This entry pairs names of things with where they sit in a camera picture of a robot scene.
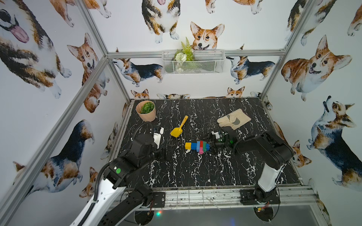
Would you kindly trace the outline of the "terracotta pot with green plant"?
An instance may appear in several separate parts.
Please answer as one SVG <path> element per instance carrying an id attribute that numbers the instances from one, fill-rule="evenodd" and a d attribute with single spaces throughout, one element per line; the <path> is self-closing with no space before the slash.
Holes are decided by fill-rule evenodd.
<path id="1" fill-rule="evenodd" d="M 144 122 L 152 122 L 156 119 L 156 106 L 152 101 L 141 101 L 136 106 L 136 112 Z"/>

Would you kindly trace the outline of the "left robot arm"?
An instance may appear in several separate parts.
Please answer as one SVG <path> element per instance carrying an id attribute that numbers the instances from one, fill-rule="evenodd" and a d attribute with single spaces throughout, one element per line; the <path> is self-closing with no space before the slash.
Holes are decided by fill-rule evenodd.
<path id="1" fill-rule="evenodd" d="M 107 212 L 114 200 L 127 188 L 132 178 L 160 156 L 162 146 L 158 133 L 141 134 L 132 139 L 121 156 L 106 164 L 96 179 L 95 192 L 73 226 L 116 226 L 133 211 L 152 202 L 152 189 L 139 184 L 115 210 Z"/>

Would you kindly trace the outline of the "cream canvas work glove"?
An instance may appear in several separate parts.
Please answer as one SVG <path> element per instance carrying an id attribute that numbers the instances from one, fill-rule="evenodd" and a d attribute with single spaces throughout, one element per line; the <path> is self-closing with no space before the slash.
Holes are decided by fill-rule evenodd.
<path id="1" fill-rule="evenodd" d="M 249 121 L 251 121 L 251 118 L 247 116 L 241 109 L 237 109 L 236 111 L 219 118 L 217 123 L 222 128 L 231 127 L 235 131 Z"/>

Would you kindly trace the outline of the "green fern with white flower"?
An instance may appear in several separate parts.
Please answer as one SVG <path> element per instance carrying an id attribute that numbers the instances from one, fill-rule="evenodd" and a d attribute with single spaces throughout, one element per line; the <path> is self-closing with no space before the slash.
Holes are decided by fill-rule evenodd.
<path id="1" fill-rule="evenodd" d="M 188 38 L 185 42 L 181 42 L 182 49 L 177 50 L 173 57 L 173 64 L 175 65 L 175 71 L 178 73 L 191 69 L 191 62 L 195 61 L 193 49 L 190 45 Z"/>

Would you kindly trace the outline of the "yellow toy shovel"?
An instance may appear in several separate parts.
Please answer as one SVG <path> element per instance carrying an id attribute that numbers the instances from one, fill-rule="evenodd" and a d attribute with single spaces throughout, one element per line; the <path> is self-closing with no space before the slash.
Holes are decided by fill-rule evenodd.
<path id="1" fill-rule="evenodd" d="M 186 123 L 187 119 L 188 119 L 188 116 L 186 115 L 186 116 L 184 117 L 181 125 L 180 125 L 179 127 L 177 127 L 177 128 L 174 128 L 174 129 L 171 131 L 170 135 L 171 135 L 172 137 L 178 138 L 178 137 L 182 134 L 182 132 L 183 132 L 183 126 L 184 126 L 184 124 Z"/>

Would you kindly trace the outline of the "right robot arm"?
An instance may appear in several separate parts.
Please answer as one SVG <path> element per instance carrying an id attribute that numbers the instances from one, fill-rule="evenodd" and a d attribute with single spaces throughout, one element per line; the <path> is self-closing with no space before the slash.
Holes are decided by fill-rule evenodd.
<path id="1" fill-rule="evenodd" d="M 254 199 L 257 202 L 267 202 L 276 189 L 276 182 L 281 171 L 294 156 L 292 148 L 276 131 L 263 131 L 259 135 L 237 139 L 236 132 L 229 126 L 218 132 L 209 132 L 205 136 L 210 144 L 210 150 L 215 153 L 222 148 L 235 156 L 246 152 L 258 152 L 262 157 L 264 167 L 255 185 Z"/>

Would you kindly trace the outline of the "yellow small lego brick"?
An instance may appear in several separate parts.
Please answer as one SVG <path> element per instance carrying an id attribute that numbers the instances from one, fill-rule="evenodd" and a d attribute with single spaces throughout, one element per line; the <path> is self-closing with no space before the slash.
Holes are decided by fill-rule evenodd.
<path id="1" fill-rule="evenodd" d="M 186 150 L 191 150 L 191 149 L 192 149 L 192 143 L 186 142 L 186 143 L 185 143 L 185 149 L 186 149 Z"/>

